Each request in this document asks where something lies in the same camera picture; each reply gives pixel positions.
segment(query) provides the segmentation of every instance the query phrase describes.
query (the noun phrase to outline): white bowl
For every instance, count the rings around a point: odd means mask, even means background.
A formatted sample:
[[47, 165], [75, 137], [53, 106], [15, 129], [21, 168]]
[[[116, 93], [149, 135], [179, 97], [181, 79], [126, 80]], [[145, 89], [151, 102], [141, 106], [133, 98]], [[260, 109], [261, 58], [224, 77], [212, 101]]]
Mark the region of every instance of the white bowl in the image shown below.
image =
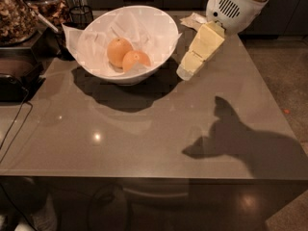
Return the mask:
[[[155, 62], [153, 67], [146, 70], [146, 72], [134, 71], [128, 75], [109, 76], [102, 73], [102, 71], [97, 70], [97, 68], [91, 66], [91, 64], [81, 64], [86, 71], [108, 82], [118, 85], [135, 85], [156, 72], [159, 67], [171, 56], [179, 37], [178, 28], [174, 20], [167, 13], [159, 9], [148, 6], [129, 6], [116, 9], [99, 16], [84, 30], [83, 34], [92, 32], [107, 32], [108, 29], [110, 29], [110, 24], [113, 19], [115, 19], [120, 13], [131, 13], [138, 20], [138, 22], [144, 26], [150, 36], [159, 36], [159, 39], [162, 40], [166, 40], [166, 38], [176, 39], [176, 41], [168, 41], [170, 45], [166, 45], [165, 42], [161, 43], [161, 45], [164, 46], [162, 47], [164, 52], [161, 52], [159, 56], [156, 56], [159, 57], [160, 60]], [[123, 27], [129, 30], [132, 29], [134, 25], [125, 24]], [[79, 56], [79, 63], [83, 62], [82, 57], [83, 56]], [[108, 61], [108, 59], [105, 57], [101, 61]]]

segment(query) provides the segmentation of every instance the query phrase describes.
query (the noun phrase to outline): floor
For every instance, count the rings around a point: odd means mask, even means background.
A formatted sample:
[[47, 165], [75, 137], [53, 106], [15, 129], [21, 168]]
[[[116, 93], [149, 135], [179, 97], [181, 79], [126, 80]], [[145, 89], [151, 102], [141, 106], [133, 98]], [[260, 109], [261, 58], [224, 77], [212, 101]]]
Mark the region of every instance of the floor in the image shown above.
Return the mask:
[[[307, 38], [243, 39], [243, 43], [308, 155]], [[258, 231], [290, 230], [308, 230], [308, 191]]]

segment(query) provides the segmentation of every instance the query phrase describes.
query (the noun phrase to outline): gray table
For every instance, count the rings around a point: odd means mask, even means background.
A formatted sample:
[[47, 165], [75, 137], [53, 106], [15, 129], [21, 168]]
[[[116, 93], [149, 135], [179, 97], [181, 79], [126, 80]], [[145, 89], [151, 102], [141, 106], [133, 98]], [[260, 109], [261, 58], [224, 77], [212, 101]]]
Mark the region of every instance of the gray table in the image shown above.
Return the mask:
[[[205, 206], [229, 210], [229, 230], [270, 217], [307, 189], [308, 158], [237, 36], [197, 76], [179, 80], [192, 39], [184, 29], [172, 58], [133, 87], [55, 59], [0, 151], [0, 174], [131, 179], [126, 189], [136, 179], [175, 180], [191, 185], [192, 199], [206, 193]], [[17, 110], [0, 107], [1, 139]], [[249, 199], [261, 203], [252, 214]]]

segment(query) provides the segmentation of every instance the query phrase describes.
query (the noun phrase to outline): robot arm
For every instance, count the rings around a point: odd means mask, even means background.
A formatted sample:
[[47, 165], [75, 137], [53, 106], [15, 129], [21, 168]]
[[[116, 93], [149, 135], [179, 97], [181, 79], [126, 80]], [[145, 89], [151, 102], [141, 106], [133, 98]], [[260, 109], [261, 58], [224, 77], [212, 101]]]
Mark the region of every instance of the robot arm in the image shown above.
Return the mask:
[[208, 21], [219, 22], [226, 35], [244, 30], [259, 15], [269, 0], [209, 0]]
[[177, 74], [190, 80], [215, 54], [225, 36], [244, 30], [261, 12], [269, 0], [209, 0], [206, 9], [208, 23], [203, 24], [183, 57]]

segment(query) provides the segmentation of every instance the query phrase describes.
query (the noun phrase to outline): kitchen counter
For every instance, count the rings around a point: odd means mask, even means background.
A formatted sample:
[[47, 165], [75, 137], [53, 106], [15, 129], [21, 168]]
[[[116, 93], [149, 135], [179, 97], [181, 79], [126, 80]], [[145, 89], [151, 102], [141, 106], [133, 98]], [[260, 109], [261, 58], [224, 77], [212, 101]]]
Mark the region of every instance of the kitchen counter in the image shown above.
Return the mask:
[[[193, 30], [181, 29], [172, 58], [132, 87], [54, 59], [0, 174], [307, 181], [308, 158], [239, 38], [184, 82], [175, 71]], [[18, 108], [1, 105], [1, 140]]]

